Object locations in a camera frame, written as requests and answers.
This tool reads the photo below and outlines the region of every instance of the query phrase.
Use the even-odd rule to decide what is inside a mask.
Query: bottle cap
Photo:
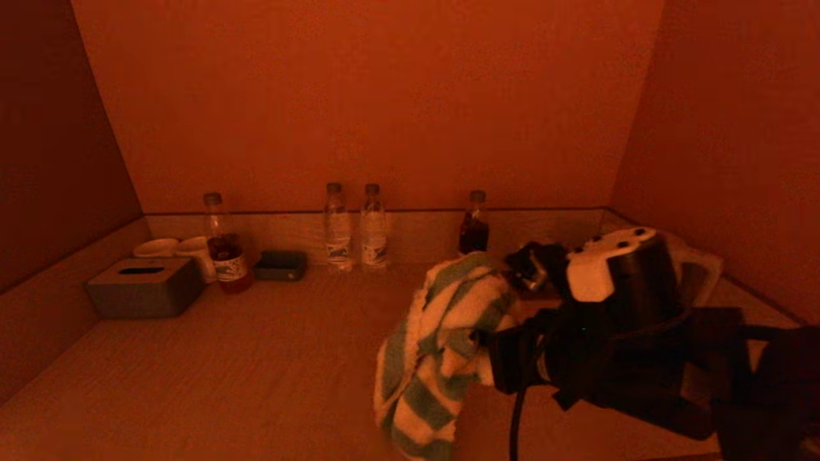
[[[203,196],[206,205],[221,205],[222,195],[218,192],[209,192]]]
[[[470,193],[470,201],[476,203],[483,203],[487,200],[487,193],[483,190],[473,190]]]

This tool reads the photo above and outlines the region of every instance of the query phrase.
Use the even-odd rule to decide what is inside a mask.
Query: bottle label
[[[371,242],[362,245],[362,263],[368,266],[382,264],[387,259],[387,242]]]
[[[350,242],[327,244],[327,262],[347,262],[350,258]]]
[[[248,275],[248,264],[245,263],[244,254],[226,261],[214,261],[213,268],[216,270],[218,281],[235,281]]]

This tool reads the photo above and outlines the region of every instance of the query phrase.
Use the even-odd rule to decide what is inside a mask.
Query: brown bottle
[[[239,237],[231,227],[230,215],[222,210],[222,196],[217,192],[205,194],[207,249],[216,269],[216,279],[227,294],[242,293],[253,283],[253,274]]]
[[[461,226],[461,235],[458,238],[458,252],[467,254],[474,251],[487,251],[487,242],[490,240],[490,226],[487,224],[487,210],[484,202],[487,193],[483,190],[473,190],[470,193],[470,206],[464,213],[464,222]]]

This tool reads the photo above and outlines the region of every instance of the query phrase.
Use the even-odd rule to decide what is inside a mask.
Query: white robot part
[[[615,285],[607,260],[632,253],[655,234],[655,229],[648,227],[615,230],[570,253],[567,280],[572,297],[582,303],[599,303],[608,298],[615,291]]]

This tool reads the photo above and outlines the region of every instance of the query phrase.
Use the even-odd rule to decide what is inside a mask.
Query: black cable
[[[518,461],[518,427],[521,424],[521,413],[524,409],[524,397],[526,396],[526,388],[529,387],[532,381],[532,375],[538,368],[538,359],[547,349],[549,340],[555,331],[558,329],[559,322],[555,322],[550,331],[544,333],[538,345],[535,347],[535,353],[532,355],[530,362],[524,370],[524,377],[522,379],[522,387],[518,391],[515,398],[515,407],[512,409],[512,421],[510,422],[510,461]]]

